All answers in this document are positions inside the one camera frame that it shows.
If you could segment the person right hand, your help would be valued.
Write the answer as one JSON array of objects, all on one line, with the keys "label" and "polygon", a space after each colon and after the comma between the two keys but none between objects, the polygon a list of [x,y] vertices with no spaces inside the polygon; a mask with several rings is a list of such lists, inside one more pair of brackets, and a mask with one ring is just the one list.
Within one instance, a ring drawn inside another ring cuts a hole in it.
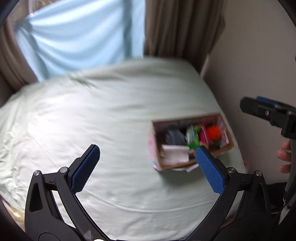
[{"label": "person right hand", "polygon": [[292,153],[291,153],[291,146],[290,141],[283,142],[281,144],[281,150],[278,150],[276,153],[276,157],[281,161],[288,162],[288,164],[280,165],[279,171],[283,174],[290,173],[291,169],[291,162],[292,162]]}]

